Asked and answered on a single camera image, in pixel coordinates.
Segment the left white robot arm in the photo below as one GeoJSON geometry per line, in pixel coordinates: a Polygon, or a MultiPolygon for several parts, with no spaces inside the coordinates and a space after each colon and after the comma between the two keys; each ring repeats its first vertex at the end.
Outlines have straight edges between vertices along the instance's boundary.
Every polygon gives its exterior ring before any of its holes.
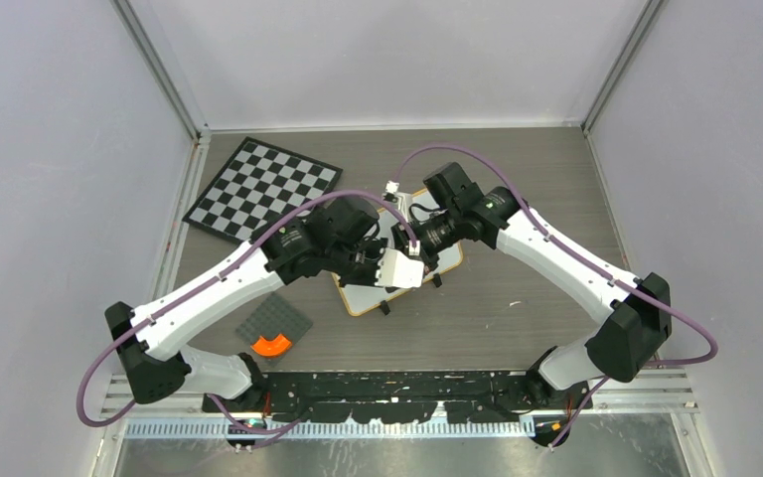
{"type": "Polygon", "coordinates": [[[265,379],[248,353],[220,355],[191,346],[199,333],[241,305],[322,271],[375,285],[386,249],[368,233],[384,204],[359,191],[336,191],[273,219],[233,253],[172,293],[131,307],[116,302],[105,319],[134,402],[177,392],[228,399],[257,409],[265,379]]]}

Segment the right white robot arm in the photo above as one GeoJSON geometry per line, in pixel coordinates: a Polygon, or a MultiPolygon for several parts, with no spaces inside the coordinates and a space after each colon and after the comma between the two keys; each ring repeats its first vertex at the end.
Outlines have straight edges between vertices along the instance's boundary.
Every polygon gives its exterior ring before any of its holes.
{"type": "Polygon", "coordinates": [[[527,370],[528,395],[536,405],[553,407],[567,389],[593,378],[631,382],[670,337],[670,313],[630,291],[636,287],[670,304],[670,286],[657,274],[640,279],[598,258],[546,226],[508,188],[483,193],[456,162],[435,170],[423,184],[440,208],[413,227],[429,263],[461,240],[479,241],[537,271],[597,323],[594,333],[547,350],[527,370]]]}

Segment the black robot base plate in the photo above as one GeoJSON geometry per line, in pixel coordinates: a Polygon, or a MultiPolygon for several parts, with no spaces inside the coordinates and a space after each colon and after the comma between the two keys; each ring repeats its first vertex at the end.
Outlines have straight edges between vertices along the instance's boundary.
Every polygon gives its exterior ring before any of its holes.
{"type": "Polygon", "coordinates": [[[235,399],[204,398],[202,409],[247,412],[277,422],[504,423],[534,410],[566,416],[583,405],[590,385],[548,392],[511,371],[273,372],[235,399]]]}

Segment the black white chessboard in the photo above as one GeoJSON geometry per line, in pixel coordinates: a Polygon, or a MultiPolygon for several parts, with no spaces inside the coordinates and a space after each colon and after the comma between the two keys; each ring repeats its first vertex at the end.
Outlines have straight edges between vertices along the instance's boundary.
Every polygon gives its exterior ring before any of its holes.
{"type": "Polygon", "coordinates": [[[246,137],[183,221],[240,244],[281,215],[332,192],[342,173],[338,166],[246,137]]]}

